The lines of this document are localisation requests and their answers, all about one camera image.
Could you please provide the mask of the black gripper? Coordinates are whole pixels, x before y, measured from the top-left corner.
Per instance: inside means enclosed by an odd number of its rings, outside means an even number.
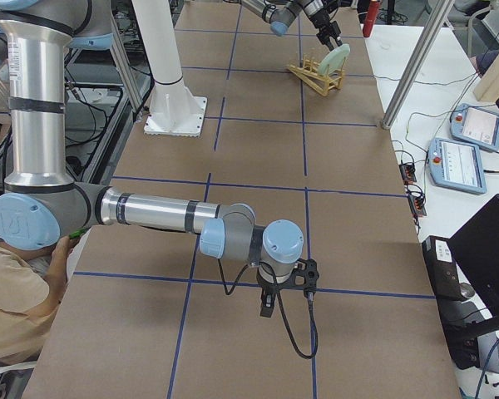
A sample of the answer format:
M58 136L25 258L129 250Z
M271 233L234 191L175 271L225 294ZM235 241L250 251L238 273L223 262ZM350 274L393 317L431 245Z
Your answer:
M338 46L342 46L342 38L340 35L340 29L336 21L330 19L329 13L325 8L319 9L316 13L311 16L311 22L314 27L318 30L317 38L322 45L326 44L326 38L334 38Z
M260 265L256 274L257 282L262 288L259 315L271 318L274 312L275 295L278 292L278 279L275 271L269 265Z

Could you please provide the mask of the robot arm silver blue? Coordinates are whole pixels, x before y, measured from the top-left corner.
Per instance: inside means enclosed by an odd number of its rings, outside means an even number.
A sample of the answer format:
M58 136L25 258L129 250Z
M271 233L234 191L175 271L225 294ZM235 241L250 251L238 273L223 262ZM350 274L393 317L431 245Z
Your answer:
M331 18L331 13L338 10L338 1L287 1L282 7L276 1L242 0L239 3L268 23L272 33L278 37L282 37L303 13L318 30L318 40L330 51L335 48L332 41L337 47L343 45L338 23Z
M245 204L122 193L76 182L66 171L64 59L67 48L106 50L114 40L108 1L0 1L7 37L13 170L0 196L0 238L40 249L96 224L134 224L197 234L200 251L257 270L264 317L285 288L312 295L317 273L302 259L299 226L258 226Z

